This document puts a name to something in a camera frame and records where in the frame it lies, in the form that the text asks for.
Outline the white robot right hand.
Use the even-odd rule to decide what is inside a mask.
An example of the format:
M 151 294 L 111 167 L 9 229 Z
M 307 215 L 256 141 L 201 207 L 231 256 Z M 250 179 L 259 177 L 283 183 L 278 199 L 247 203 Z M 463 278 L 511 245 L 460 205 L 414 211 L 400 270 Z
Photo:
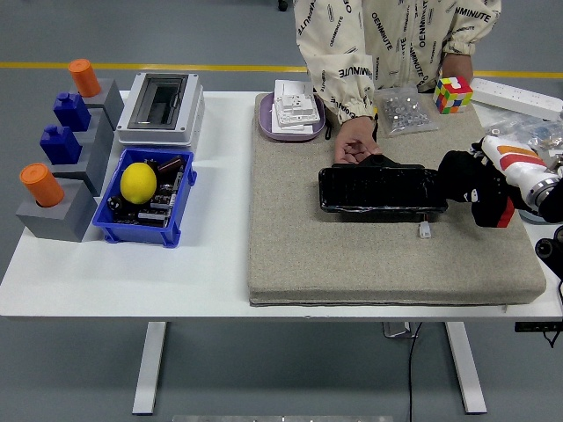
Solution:
M 562 178 L 551 171 L 530 146 L 506 137 L 486 135 L 471 146 L 486 157 L 517 188 L 524 203 L 534 209 L 562 204 Z

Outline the person's left hand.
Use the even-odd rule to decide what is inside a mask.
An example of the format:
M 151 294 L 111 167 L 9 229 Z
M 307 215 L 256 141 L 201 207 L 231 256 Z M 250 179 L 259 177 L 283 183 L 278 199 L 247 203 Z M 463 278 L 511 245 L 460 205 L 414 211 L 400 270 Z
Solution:
M 468 84 L 473 79 L 472 57 L 470 55 L 446 54 L 442 59 L 442 77 L 462 77 Z

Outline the person's right hand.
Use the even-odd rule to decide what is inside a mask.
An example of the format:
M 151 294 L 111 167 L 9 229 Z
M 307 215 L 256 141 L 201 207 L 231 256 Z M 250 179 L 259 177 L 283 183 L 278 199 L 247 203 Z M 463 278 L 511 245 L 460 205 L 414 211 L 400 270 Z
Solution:
M 368 156 L 382 155 L 383 150 L 373 137 L 375 129 L 374 121 L 367 116 L 342 123 L 334 142 L 334 162 L 358 164 Z

